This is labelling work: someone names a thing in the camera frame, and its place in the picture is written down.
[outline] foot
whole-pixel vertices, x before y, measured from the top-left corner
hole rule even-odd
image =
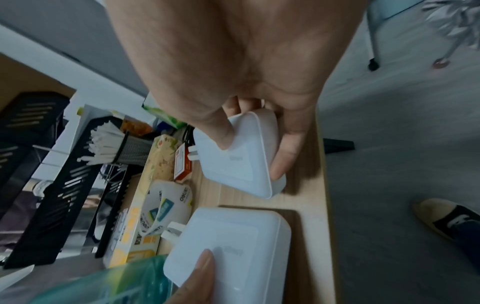
[[[452,227],[469,220],[480,221],[480,215],[449,200],[429,198],[412,204],[415,215],[441,236],[453,240]]]

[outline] hand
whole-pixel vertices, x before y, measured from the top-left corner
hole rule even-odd
[[[229,115],[283,114],[270,177],[295,162],[325,81],[367,0],[107,0],[113,27],[162,109],[226,149]]]
[[[212,302],[215,284],[214,255],[205,249],[195,269],[185,283],[168,299],[165,304],[206,304]]]

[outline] white power adapter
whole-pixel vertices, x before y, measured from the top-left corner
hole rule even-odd
[[[233,143],[227,150],[199,129],[193,131],[198,156],[206,178],[245,191],[261,198],[280,193],[287,183],[285,175],[270,179],[269,168],[279,148],[279,128],[273,111],[258,109],[230,117],[235,130]]]
[[[199,208],[186,227],[170,224],[162,234],[175,243],[163,272],[181,286],[202,251],[210,249],[214,304],[280,304],[291,236],[287,221],[273,211]]]

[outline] wooden desk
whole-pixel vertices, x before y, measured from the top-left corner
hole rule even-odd
[[[338,302],[335,253],[332,253],[330,202],[325,179],[325,154],[319,145],[319,130],[312,128],[294,168],[287,174],[283,193],[260,199],[204,178],[194,168],[190,186],[193,208],[238,207],[269,209],[290,224],[292,238],[285,281],[284,303]],[[159,253],[168,253],[162,240]]]

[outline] floor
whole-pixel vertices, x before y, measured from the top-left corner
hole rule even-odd
[[[323,135],[356,150],[327,156],[341,297],[355,303],[478,303],[480,275],[425,228],[412,200],[441,197],[480,211],[480,53],[450,42],[416,6],[377,34],[367,70],[361,25],[319,102]]]

